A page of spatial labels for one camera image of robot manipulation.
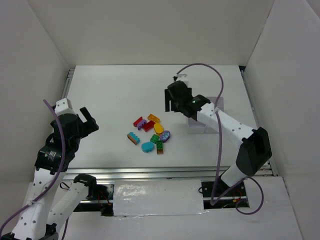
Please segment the brown small lego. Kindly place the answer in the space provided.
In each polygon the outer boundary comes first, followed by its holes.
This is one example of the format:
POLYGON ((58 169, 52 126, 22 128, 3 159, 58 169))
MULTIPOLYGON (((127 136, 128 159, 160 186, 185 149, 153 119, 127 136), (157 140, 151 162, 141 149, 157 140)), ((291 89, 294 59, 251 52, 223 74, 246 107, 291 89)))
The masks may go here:
POLYGON ((157 151, 157 154, 158 154, 158 155, 161 155, 161 154, 164 153, 163 149, 157 149, 156 151, 157 151))

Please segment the light green square lego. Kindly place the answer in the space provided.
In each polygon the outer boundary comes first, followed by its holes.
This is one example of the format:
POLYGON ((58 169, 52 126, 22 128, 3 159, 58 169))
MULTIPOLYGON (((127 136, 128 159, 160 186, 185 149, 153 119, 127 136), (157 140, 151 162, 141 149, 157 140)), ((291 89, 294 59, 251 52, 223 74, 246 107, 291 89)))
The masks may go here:
POLYGON ((159 140, 160 136, 157 134, 153 134, 152 137, 150 138, 150 141, 154 144, 157 143, 157 141, 159 140))

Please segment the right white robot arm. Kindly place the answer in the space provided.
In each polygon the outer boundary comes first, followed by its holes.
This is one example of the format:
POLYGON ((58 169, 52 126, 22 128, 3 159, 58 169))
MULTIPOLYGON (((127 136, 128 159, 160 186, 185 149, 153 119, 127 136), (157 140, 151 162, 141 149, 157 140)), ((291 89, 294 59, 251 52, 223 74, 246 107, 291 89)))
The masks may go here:
POLYGON ((235 163, 214 181, 215 188, 226 190, 247 177, 253 177, 272 157, 268 132, 235 120, 203 95, 192 96, 192 89, 176 81, 164 90, 165 111, 178 112, 217 131, 237 147, 235 163))

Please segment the green rectangular lego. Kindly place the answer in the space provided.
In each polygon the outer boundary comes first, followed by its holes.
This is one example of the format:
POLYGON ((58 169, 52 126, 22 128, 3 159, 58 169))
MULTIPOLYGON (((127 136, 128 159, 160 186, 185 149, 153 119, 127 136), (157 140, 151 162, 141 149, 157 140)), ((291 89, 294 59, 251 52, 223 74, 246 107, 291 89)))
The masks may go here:
POLYGON ((157 148, 158 150, 162 150, 162 149, 163 149, 163 141, 162 141, 162 140, 158 140, 158 141, 156 142, 156 148, 157 148))

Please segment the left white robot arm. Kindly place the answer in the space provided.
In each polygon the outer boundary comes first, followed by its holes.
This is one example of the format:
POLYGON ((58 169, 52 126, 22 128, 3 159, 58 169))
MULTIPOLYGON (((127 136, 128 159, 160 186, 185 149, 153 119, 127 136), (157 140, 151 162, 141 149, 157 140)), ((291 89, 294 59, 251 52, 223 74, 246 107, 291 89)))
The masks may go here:
POLYGON ((71 107, 56 104, 50 111, 53 128, 38 151, 33 183, 27 202, 13 214, 19 220, 9 233, 1 233, 2 240, 57 240, 59 232, 78 204, 91 198, 97 188, 97 179, 89 174, 78 174, 63 198, 53 206, 57 189, 65 176, 69 163, 75 158, 81 139, 99 129, 86 107, 80 112, 82 121, 71 107))

